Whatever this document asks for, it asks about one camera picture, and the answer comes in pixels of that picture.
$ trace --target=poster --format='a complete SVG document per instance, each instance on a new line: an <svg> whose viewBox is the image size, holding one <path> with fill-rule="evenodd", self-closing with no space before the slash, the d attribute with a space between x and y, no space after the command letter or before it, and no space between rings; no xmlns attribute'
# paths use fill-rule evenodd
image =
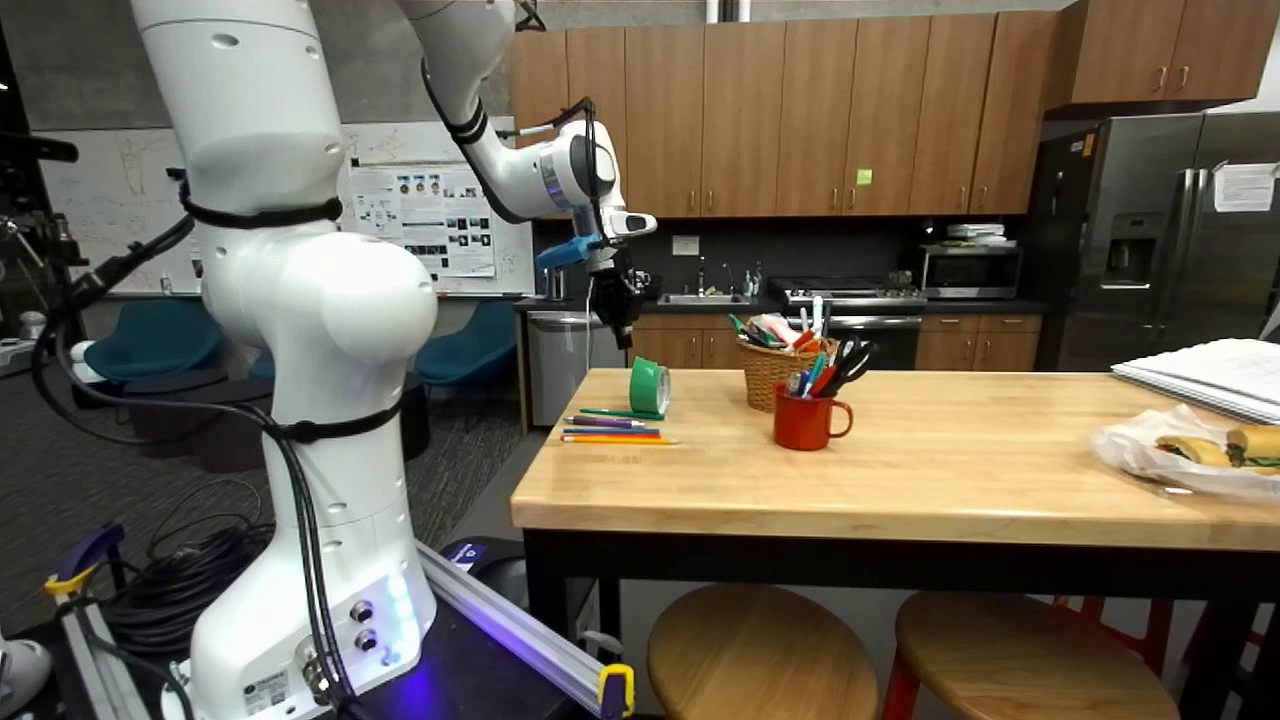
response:
<svg viewBox="0 0 1280 720"><path fill-rule="evenodd" d="M467 162L352 167L352 222L405 244L436 279L495 277L495 214Z"/></svg>

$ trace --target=wooden cabinet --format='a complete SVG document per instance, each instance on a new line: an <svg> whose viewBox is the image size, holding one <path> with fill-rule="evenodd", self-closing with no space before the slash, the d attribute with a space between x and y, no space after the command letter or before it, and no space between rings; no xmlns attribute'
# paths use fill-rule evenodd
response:
<svg viewBox="0 0 1280 720"><path fill-rule="evenodd" d="M670 367L735 367L735 336L724 313L717 316L640 316L633 357Z"/></svg>
<svg viewBox="0 0 1280 720"><path fill-rule="evenodd" d="M1280 25L1280 0L1255 0L1247 25L1247 74L1263 74Z"/></svg>
<svg viewBox="0 0 1280 720"><path fill-rule="evenodd" d="M911 213L928 21L869 21L852 49L849 214Z"/></svg>
<svg viewBox="0 0 1280 720"><path fill-rule="evenodd" d="M777 214L839 214L855 25L789 25Z"/></svg>
<svg viewBox="0 0 1280 720"><path fill-rule="evenodd" d="M969 195L969 213L976 214L1024 214L1034 202L1055 21L1055 13L1016 13L997 21Z"/></svg>
<svg viewBox="0 0 1280 720"><path fill-rule="evenodd" d="M911 158L911 213L969 213L993 37L997 16L937 16L928 25L923 95Z"/></svg>
<svg viewBox="0 0 1280 720"><path fill-rule="evenodd" d="M519 31L512 45L512 115L515 127L562 115L568 93L568 31Z"/></svg>
<svg viewBox="0 0 1280 720"><path fill-rule="evenodd" d="M1016 214L1055 13L515 37L515 118L593 95L657 214Z"/></svg>
<svg viewBox="0 0 1280 720"><path fill-rule="evenodd" d="M623 195L637 184L637 144L633 144L633 93L630 93L630 37L620 26L566 31L568 95L593 99L605 118L614 148L620 157Z"/></svg>
<svg viewBox="0 0 1280 720"><path fill-rule="evenodd" d="M1037 367L1040 316L923 316L917 367Z"/></svg>
<svg viewBox="0 0 1280 720"><path fill-rule="evenodd" d="M1267 0L1082 0L1064 13L1054 104L1225 104L1255 95Z"/></svg>
<svg viewBox="0 0 1280 720"><path fill-rule="evenodd" d="M705 31L705 214L777 214L786 25Z"/></svg>
<svg viewBox="0 0 1280 720"><path fill-rule="evenodd" d="M699 26L630 26L630 110L637 184L630 202L694 214L705 188Z"/></svg>

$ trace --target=food on plate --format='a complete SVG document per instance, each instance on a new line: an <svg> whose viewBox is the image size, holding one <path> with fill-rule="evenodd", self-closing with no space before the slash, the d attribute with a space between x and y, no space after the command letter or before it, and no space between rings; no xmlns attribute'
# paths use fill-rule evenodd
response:
<svg viewBox="0 0 1280 720"><path fill-rule="evenodd" d="M1227 433L1227 461L1280 471L1280 428L1241 425Z"/></svg>
<svg viewBox="0 0 1280 720"><path fill-rule="evenodd" d="M1162 436L1156 449L1209 467L1231 467L1227 453L1205 436Z"/></svg>

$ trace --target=red cup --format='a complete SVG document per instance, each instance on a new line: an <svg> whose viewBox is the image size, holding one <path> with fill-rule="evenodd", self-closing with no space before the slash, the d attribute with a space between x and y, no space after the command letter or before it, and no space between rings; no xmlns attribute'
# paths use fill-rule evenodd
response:
<svg viewBox="0 0 1280 720"><path fill-rule="evenodd" d="M852 407L835 394L791 394L789 384L773 389L773 441L795 453L819 453L852 433Z"/></svg>

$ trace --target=refrigerator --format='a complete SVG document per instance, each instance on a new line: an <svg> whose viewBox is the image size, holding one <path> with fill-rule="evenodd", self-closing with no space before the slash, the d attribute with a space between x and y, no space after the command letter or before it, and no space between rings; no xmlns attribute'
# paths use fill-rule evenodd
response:
<svg viewBox="0 0 1280 720"><path fill-rule="evenodd" d="M1280 115L1049 123L1024 228L1040 367L1259 336L1280 289Z"/></svg>

